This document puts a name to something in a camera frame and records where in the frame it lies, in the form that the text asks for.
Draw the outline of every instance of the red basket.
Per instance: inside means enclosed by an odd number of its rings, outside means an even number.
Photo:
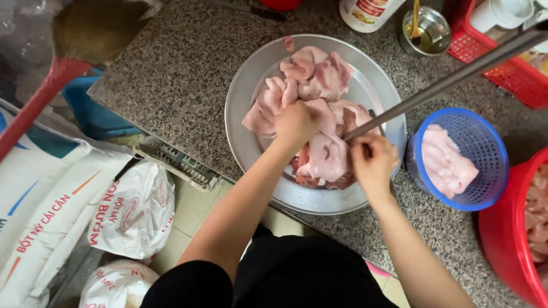
[[[487,260],[504,284],[530,304],[548,308],[548,296],[536,273],[525,230],[527,190],[543,163],[548,163],[548,147],[510,169],[503,195],[479,211],[479,235]]]
[[[468,63],[497,46],[496,42],[470,25],[476,0],[462,0],[452,16],[453,42],[449,54]],[[483,73],[532,109],[548,108],[548,77],[514,57]]]

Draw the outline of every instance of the speckled countertop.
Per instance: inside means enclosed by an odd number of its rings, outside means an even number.
[[[440,2],[430,5],[441,9]],[[237,180],[242,172],[226,139],[225,97],[238,67],[263,44],[296,33],[343,39],[373,58],[403,99],[461,65],[449,55],[417,59],[405,54],[397,44],[395,18],[371,34],[351,31],[334,0],[304,0],[287,17],[279,23],[198,0],[172,0],[89,93],[143,130]],[[450,106],[473,110],[493,124],[513,164],[548,145],[548,111],[531,111],[481,77],[407,113],[409,134],[429,113]],[[484,261],[474,214],[446,207],[422,192],[405,166],[394,185],[413,226],[479,307],[525,305]],[[287,212],[393,272],[369,207],[338,216]]]

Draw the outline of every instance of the red plastic basin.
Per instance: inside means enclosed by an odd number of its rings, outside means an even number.
[[[543,163],[548,163],[548,147],[510,168],[503,195],[479,211],[479,235],[486,258],[502,282],[530,304],[548,308],[548,296],[536,274],[525,230],[527,189]]]

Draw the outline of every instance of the knife handle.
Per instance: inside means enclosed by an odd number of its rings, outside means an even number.
[[[276,20],[276,21],[281,21],[281,22],[286,21],[286,16],[284,14],[278,13],[278,12],[273,12],[273,11],[263,10],[263,9],[258,9],[258,8],[251,8],[250,13],[255,14],[257,16],[260,16],[260,17],[263,17],[263,18],[273,19],[273,20]]]

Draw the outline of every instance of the broom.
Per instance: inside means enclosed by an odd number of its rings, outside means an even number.
[[[34,95],[0,135],[0,162],[53,97],[93,66],[114,61],[146,25],[149,5],[124,0],[74,0],[54,17],[54,57]]]

